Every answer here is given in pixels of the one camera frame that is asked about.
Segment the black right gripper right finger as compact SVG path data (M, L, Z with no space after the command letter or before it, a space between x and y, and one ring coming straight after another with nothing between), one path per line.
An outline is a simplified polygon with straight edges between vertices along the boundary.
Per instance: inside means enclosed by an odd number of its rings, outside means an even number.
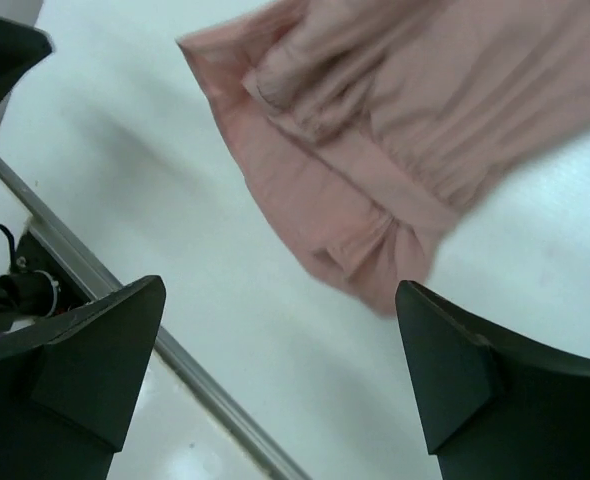
M590 480L590 359L412 281L396 311L424 438L444 479Z

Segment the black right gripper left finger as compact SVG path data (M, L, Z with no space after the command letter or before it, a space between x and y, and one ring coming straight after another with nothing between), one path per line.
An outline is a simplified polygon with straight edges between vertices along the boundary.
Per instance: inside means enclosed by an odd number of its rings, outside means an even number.
M162 279L145 276L0 338L0 480L107 477L165 300Z

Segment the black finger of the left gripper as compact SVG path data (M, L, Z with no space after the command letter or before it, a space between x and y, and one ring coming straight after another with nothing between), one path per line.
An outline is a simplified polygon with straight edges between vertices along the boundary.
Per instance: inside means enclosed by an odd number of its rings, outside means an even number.
M53 53L42 30L0 17L0 103L17 82Z

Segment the pink pleated skirt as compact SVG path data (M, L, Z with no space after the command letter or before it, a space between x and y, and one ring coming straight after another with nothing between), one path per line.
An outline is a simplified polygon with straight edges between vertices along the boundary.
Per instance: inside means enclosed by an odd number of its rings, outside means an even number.
M383 316L508 173L590 128L590 1L274 1L178 45L281 241Z

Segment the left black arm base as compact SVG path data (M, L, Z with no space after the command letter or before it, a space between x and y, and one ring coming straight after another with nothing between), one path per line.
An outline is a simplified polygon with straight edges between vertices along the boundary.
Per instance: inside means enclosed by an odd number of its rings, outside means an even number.
M89 301L33 234L16 239L3 224L0 232L9 260L7 272L0 275L0 338Z

